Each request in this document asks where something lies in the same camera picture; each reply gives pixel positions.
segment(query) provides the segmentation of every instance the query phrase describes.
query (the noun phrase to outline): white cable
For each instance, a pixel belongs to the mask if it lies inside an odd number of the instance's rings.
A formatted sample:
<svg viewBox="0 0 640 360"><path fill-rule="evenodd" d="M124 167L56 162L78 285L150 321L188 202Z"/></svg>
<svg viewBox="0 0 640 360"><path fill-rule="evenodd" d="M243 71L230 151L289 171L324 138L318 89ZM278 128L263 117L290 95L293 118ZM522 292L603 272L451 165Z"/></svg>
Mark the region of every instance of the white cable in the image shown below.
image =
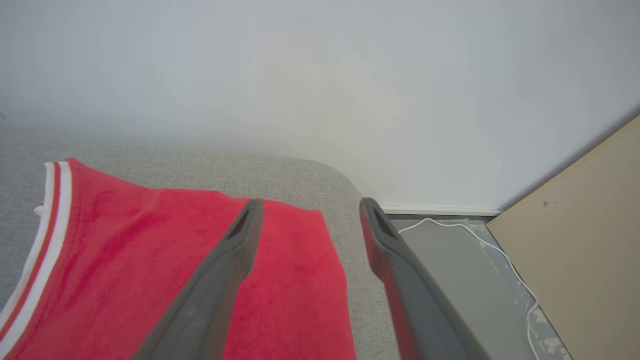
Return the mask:
<svg viewBox="0 0 640 360"><path fill-rule="evenodd" d="M429 220L430 222L436 224L436 225L440 225L440 226L444 226L444 227L456 227L456 226L460 226L460 227L464 227L471 235L473 235L478 241L480 241L481 243L489 246L490 248L496 250L497 252L500 252L502 254L502 256L504 256L505 259L507 259L507 262L509 263L509 266L511 267L511 271L513 271L513 273L516 275L516 277L518 278L518 280L520 281L520 284L522 284L522 286L524 286L525 289L527 289L527 291L531 294L531 296L533 297L533 299L535 300L535 302L533 303L533 306L531 306L529 308L529 310L527 311L527 314L525 315L526 319L527 319L527 329L526 329L526 334L527 334L527 340L529 340L529 347L531 348L531 352L533 353L533 356L536 357L536 360L540 360L540 358L538 357L538 353L536 352L536 349L533 347L533 343L531 342L531 328L530 328L530 322L529 322L529 316L531 315L531 313L533 312L533 310L538 307L538 298L536 297L536 295L533 293L533 291L531 291L531 289L529 289L529 287L524 283L524 281L522 280L522 278L518 275L518 272L516 272L516 269L513 267L513 264L511 263L511 259L509 259L509 256L507 256L507 254L504 253L504 251L500 250L498 247L493 246L492 244L480 239L480 237L478 235L476 235L471 229L469 229L466 225L464 224L443 224L441 222L437 222L436 220L433 220L432 218L423 218L422 220L420 220L419 222L417 222L416 224L413 224L411 226L407 226L403 229L398 230L398 233L401 233L403 231L407 231L409 229L413 229L414 227L419 226L420 224L422 224L423 222Z"/></svg>

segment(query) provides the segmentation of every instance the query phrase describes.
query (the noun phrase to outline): gray floor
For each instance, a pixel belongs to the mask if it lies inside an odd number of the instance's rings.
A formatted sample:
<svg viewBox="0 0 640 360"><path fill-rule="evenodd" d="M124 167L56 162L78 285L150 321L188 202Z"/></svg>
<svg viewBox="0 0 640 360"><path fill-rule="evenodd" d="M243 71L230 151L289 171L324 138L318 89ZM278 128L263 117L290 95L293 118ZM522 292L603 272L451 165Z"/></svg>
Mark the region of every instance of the gray floor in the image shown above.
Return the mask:
<svg viewBox="0 0 640 360"><path fill-rule="evenodd" d="M462 223L480 238L498 245L481 220ZM396 229L417 220L392 220ZM402 233L403 239L451 299L493 360L534 360L525 333L533 298L496 250L479 243L462 227L431 222ZM541 360L571 360L553 326L537 309L531 315L531 340Z"/></svg>

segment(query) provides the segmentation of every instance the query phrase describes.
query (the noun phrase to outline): white baseboard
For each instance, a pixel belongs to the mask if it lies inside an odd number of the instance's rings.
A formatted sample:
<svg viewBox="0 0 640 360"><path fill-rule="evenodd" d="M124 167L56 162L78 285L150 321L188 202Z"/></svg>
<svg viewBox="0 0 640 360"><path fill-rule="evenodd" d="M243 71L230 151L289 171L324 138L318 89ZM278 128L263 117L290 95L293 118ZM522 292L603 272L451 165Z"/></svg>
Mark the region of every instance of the white baseboard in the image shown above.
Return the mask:
<svg viewBox="0 0 640 360"><path fill-rule="evenodd" d="M413 214L413 215L468 215L480 217L494 217L504 210L476 209L476 208L439 208L436 206L407 206L380 204L387 214Z"/></svg>

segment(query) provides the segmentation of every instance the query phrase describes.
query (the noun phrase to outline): beige panel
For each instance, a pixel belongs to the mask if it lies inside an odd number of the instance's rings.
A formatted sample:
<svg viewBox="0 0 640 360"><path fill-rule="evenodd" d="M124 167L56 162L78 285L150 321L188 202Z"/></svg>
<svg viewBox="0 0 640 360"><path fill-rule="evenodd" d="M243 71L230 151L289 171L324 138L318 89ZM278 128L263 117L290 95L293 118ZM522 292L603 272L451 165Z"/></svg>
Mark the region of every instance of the beige panel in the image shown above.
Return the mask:
<svg viewBox="0 0 640 360"><path fill-rule="evenodd" d="M488 224L575 360L640 359L638 125Z"/></svg>

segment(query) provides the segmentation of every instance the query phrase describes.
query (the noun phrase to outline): gray upholstery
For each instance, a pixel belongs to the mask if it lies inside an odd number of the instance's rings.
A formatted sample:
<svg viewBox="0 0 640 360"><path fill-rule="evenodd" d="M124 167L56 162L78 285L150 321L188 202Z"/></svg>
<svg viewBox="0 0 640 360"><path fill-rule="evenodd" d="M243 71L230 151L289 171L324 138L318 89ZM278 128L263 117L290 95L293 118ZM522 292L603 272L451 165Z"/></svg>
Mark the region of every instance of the gray upholstery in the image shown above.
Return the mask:
<svg viewBox="0 0 640 360"><path fill-rule="evenodd" d="M0 306L17 283L36 234L33 208L44 197L43 164L74 157L149 188L219 190L233 197L320 209L347 275L358 358L398 358L383 286L367 264L358 216L361 195L337 170L315 161L261 154L0 132Z"/></svg>

